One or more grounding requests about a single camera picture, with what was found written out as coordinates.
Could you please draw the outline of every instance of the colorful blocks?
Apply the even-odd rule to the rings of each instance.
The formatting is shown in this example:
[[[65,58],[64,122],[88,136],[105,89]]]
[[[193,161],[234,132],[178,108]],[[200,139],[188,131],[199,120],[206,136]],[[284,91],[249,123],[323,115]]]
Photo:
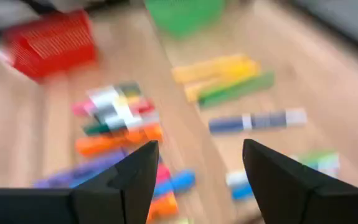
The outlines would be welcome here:
[[[147,223],[155,220],[156,218],[168,217],[177,215],[179,209],[173,192],[159,197],[151,202],[147,216]]]
[[[295,108],[264,114],[243,114],[240,116],[214,118],[209,121],[212,134],[238,132],[243,130],[299,126],[307,122],[304,109]]]
[[[154,198],[158,198],[170,191],[175,193],[189,190],[195,184],[195,173],[192,170],[183,170],[173,175],[169,180],[158,183],[154,189]]]
[[[159,163],[158,171],[156,173],[155,185],[168,181],[170,178],[171,178],[171,173],[169,172],[169,169],[164,164]]]
[[[75,147],[84,156],[94,156],[120,146],[141,144],[150,140],[162,140],[162,129],[159,124],[150,124],[146,127],[110,135],[104,134],[78,139]]]
[[[274,80],[272,73],[260,75],[259,64],[243,55],[175,68],[172,72],[175,81],[184,85],[188,102],[198,101],[201,108],[263,90]]]
[[[244,170],[228,173],[226,184],[231,189],[233,200],[245,200],[253,196],[251,185]]]
[[[115,165],[125,158],[125,152],[117,149],[101,158],[89,161],[73,170],[60,172],[48,179],[39,180],[34,184],[36,188],[61,188],[76,187],[77,185],[91,179],[103,172],[105,169]]]

